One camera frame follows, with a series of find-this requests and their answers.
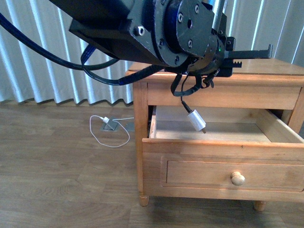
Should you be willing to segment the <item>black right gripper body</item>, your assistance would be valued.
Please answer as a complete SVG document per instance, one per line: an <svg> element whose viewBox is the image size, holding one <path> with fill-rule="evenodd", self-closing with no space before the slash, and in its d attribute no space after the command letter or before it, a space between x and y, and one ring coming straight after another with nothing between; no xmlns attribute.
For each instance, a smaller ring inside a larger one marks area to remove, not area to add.
<svg viewBox="0 0 304 228"><path fill-rule="evenodd" d="M231 76L227 16L202 0L131 0L130 60L190 75Z"/></svg>

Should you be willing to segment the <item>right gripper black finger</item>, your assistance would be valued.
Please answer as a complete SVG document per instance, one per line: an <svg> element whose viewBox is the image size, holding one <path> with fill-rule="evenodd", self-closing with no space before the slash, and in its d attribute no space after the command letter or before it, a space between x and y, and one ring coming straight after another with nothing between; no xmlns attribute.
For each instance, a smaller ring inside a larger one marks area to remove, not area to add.
<svg viewBox="0 0 304 228"><path fill-rule="evenodd" d="M225 59L267 59L271 58L273 45L266 50L225 51Z"/></svg>
<svg viewBox="0 0 304 228"><path fill-rule="evenodd" d="M224 59L223 68L241 68L242 62L234 62L233 59Z"/></svg>

